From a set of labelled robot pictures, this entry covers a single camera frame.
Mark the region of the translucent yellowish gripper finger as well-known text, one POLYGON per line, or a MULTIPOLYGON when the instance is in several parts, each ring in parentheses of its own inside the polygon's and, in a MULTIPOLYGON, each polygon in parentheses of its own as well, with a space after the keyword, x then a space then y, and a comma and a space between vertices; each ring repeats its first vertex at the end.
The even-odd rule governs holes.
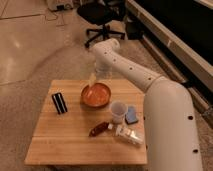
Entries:
POLYGON ((89 87, 92 87, 95 83, 96 83, 96 75, 94 73, 91 73, 88 85, 89 87))

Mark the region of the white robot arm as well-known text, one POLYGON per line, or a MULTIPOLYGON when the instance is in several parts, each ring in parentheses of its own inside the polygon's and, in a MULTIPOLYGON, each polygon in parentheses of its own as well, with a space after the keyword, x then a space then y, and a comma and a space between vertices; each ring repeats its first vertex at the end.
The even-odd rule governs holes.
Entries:
POLYGON ((115 69, 144 92, 148 171, 203 171, 193 100, 180 83, 124 57, 114 38, 91 48, 96 68, 115 69))

